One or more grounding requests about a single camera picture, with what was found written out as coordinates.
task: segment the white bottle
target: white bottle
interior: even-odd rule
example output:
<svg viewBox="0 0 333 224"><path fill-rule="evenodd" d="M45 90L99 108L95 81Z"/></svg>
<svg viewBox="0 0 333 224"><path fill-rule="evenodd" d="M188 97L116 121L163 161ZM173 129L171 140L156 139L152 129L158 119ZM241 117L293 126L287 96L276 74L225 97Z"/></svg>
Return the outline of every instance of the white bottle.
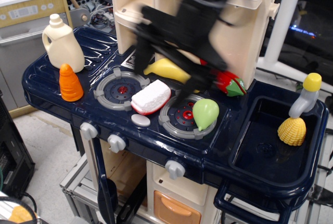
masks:
<svg viewBox="0 0 333 224"><path fill-rule="evenodd" d="M50 25L44 29L42 40L54 67L60 68L63 63L67 63L75 73L84 68L83 51L73 29L66 25L58 14L50 15Z"/></svg>

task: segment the drawer handle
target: drawer handle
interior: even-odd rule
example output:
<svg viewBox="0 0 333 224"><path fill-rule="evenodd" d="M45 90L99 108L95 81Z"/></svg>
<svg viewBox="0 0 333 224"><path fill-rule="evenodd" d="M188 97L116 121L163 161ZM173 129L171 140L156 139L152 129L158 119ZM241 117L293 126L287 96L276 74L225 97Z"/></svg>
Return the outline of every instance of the drawer handle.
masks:
<svg viewBox="0 0 333 224"><path fill-rule="evenodd" d="M179 207L178 205L168 201L165 198L161 198L161 201L163 203L163 205L168 208L169 210L171 210L172 212L174 212L175 214L181 215L181 216L191 216L192 212L188 211L186 209L183 209L182 207Z"/></svg>

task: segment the toy burner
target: toy burner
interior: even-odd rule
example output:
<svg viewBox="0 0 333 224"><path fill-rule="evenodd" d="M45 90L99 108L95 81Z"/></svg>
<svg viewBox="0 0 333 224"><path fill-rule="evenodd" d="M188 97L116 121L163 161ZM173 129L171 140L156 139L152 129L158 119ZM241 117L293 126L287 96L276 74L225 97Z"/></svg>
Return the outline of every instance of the toy burner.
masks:
<svg viewBox="0 0 333 224"><path fill-rule="evenodd" d="M133 72L121 72L119 68L113 74L105 77L94 91L98 102L111 110L130 111L131 97L149 85L149 79L144 79Z"/></svg>
<svg viewBox="0 0 333 224"><path fill-rule="evenodd" d="M158 122L172 136L183 139L200 140L205 135L212 132L216 125L216 120L205 130L199 131L196 125L192 109L198 100L203 99L197 95L190 95L179 104L173 107L176 97L172 97L161 109Z"/></svg>

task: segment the red burner center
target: red burner center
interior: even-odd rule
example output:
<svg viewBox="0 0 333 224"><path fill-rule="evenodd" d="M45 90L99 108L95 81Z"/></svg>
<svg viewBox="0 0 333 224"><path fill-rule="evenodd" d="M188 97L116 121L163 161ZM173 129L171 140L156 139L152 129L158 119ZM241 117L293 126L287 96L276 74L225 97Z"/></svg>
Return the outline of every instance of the red burner center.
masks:
<svg viewBox="0 0 333 224"><path fill-rule="evenodd" d="M124 94L124 93L126 93L128 90L129 90L129 89L128 89L126 86L121 86L121 87L118 88L118 92L119 92L120 94Z"/></svg>
<svg viewBox="0 0 333 224"><path fill-rule="evenodd" d="M192 111L184 111L184 113L183 113L183 117L185 118L185 119L192 119L193 118L193 113L192 113Z"/></svg>

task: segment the orange drawer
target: orange drawer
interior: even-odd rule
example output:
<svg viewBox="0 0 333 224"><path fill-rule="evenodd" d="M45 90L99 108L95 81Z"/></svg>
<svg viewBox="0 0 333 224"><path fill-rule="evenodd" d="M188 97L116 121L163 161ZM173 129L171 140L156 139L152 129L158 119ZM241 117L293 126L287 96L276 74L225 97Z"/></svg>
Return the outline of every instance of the orange drawer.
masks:
<svg viewBox="0 0 333 224"><path fill-rule="evenodd" d="M200 224L201 214L189 206L154 192L154 214L168 224Z"/></svg>

